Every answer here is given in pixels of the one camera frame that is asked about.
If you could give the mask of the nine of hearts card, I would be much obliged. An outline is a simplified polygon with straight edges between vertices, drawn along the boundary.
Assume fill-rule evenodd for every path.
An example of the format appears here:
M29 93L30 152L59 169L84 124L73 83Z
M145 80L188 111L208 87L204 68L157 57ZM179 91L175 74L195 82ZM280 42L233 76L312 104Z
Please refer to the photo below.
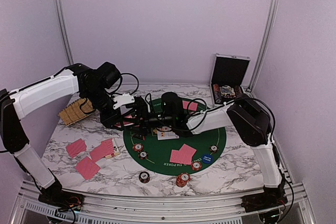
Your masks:
M165 140L169 136L169 130L168 128L161 127L157 128L157 139L158 140Z

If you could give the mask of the red playing card deck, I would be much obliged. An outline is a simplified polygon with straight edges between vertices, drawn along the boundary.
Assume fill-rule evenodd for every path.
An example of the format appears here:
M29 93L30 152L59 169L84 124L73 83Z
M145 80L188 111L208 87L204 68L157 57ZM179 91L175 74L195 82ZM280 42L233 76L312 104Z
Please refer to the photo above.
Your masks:
M114 154L113 139L107 139L101 142L99 146L90 152L91 160L95 163L105 156Z

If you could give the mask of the blue small blind button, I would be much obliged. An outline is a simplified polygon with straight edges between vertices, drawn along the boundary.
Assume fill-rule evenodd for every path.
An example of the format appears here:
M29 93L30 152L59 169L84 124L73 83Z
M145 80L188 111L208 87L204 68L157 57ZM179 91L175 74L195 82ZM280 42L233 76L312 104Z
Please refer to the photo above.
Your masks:
M214 158L211 154L204 154L202 156L202 162L204 164L211 164L214 161Z

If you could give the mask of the black poker chip stack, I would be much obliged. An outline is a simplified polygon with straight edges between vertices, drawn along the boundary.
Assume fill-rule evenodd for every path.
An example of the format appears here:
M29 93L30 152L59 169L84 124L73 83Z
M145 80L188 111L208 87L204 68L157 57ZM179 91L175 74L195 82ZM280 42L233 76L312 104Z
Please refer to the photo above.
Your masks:
M141 172L139 174L139 181L141 183L144 183L144 184L148 183L150 181L150 175L149 175L149 173L148 172Z

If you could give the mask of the red card pile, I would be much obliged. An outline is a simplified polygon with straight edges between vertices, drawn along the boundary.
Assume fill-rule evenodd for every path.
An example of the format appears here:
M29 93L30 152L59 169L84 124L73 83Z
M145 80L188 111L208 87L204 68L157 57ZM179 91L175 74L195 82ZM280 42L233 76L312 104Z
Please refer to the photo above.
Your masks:
M81 138L66 146L66 151L71 158L76 157L79 153L86 151L86 149L87 146Z
M87 156L76 165L75 169L85 180L90 180L98 173L100 167Z

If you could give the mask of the red poker chip stack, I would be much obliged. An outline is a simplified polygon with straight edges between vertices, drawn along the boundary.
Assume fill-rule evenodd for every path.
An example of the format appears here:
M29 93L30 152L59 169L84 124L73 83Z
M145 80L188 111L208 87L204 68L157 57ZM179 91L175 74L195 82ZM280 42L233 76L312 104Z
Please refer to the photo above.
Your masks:
M184 187L190 181L190 175L188 173L181 173L176 178L176 185L178 187Z

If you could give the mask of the red card pile front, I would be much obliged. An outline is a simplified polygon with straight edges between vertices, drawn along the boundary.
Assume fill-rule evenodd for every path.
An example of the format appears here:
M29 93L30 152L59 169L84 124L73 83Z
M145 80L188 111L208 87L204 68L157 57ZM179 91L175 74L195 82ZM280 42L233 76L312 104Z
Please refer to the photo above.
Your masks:
M90 180L98 173L100 167L87 156L76 165L75 169L85 180Z

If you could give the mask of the red playing card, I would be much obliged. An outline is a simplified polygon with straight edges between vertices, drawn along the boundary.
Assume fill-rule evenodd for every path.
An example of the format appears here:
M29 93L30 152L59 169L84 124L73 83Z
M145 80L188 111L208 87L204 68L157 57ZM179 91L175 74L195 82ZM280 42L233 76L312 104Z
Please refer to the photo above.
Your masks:
M123 117L123 125L124 126L130 126L135 124L135 116L127 115Z

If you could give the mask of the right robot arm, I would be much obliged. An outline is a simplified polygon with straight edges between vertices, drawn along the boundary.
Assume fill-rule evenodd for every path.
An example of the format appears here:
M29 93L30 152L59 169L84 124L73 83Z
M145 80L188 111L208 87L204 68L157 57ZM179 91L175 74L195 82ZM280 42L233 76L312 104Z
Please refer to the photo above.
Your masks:
M161 96L159 112L154 110L151 102L135 97L131 115L131 122L141 135L154 127L166 126L178 136L191 137L233 125L240 139L253 150L261 169L264 192L260 195L260 203L271 207L285 195L286 180L272 142L275 117L260 100L241 94L215 108L193 112L183 107L183 100L176 93L166 92Z

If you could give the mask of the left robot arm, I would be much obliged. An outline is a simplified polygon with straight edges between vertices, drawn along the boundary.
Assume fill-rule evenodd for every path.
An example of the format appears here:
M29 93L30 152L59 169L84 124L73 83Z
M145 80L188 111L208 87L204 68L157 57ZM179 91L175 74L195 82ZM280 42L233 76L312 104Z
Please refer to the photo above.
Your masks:
M59 180L46 167L23 130L21 119L42 106L78 93L100 112L100 121L112 129L122 121L120 108L135 102L131 94L113 96L107 89L122 78L114 64L103 63L91 69L81 63L64 67L60 72L20 89L1 90L1 138L22 170L41 187L41 196L56 206L67 202L71 194L63 191Z

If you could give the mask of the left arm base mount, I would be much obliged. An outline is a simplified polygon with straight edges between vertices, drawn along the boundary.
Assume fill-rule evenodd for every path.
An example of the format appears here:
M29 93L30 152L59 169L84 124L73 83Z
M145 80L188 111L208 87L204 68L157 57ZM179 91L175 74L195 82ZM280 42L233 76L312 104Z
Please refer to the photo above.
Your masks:
M55 196L40 194L38 200L62 209L71 208L72 210L80 210L84 201L84 195L63 191Z

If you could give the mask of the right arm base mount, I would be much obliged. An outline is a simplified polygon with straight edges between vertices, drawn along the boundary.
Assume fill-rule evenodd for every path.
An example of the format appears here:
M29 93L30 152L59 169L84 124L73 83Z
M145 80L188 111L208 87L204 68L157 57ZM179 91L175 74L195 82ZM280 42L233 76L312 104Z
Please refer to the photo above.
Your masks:
M241 199L241 207L244 208L245 212L253 212L272 207L278 207L285 205L288 202L287 197L281 196L280 198L276 198L274 195L268 195L266 193L246 195Z

